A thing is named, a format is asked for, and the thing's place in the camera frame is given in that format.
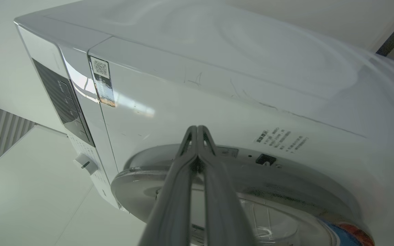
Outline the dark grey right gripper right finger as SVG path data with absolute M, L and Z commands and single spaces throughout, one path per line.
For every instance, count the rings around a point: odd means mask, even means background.
M 256 246 L 256 239 L 241 206 L 225 163 L 206 126 L 197 128 L 198 158 L 205 184 L 207 246 Z

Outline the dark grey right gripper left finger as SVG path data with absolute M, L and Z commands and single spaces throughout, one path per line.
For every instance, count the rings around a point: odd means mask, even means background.
M 191 187 L 197 127 L 187 129 L 138 246 L 190 246 Z

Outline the round washing machine door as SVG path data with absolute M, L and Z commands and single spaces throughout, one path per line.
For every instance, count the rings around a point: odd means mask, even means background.
M 114 178 L 116 201 L 147 223 L 179 144 L 135 154 Z M 333 179 L 306 165 L 264 153 L 217 146 L 239 201 L 261 246 L 375 246 L 355 197 Z

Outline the dark door lock latch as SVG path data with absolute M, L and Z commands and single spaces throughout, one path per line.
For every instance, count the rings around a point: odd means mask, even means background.
M 277 161 L 277 158 L 266 154 L 261 154 L 255 161 L 255 163 L 263 166 L 272 166 Z

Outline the white front-load washing machine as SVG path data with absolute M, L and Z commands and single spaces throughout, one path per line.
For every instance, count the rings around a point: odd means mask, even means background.
M 118 174 L 135 154 L 181 145 L 203 125 L 216 149 L 333 179 L 355 197 L 375 246 L 394 246 L 394 60 L 218 0 L 82 0 L 14 23 L 31 61 L 67 79 L 61 46 L 108 62 L 116 107 L 101 109 Z M 65 130 L 97 164 L 82 171 L 100 196 L 127 211 L 96 147 Z M 207 246 L 198 148 L 193 167 L 190 246 Z

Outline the white program dial knob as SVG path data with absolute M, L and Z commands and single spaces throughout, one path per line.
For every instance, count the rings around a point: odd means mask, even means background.
M 78 168 L 86 171 L 90 176 L 98 170 L 97 164 L 83 153 L 80 153 L 73 162 Z

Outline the QR code label sticker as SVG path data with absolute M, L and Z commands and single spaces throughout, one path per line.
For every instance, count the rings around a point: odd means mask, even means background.
M 89 56 L 89 60 L 100 102 L 111 107 L 116 107 L 108 62 L 93 56 Z

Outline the dark display control panel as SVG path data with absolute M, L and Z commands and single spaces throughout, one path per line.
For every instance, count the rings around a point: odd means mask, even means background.
M 64 127 L 73 135 L 95 147 L 71 80 L 50 70 L 35 59 L 32 61 Z

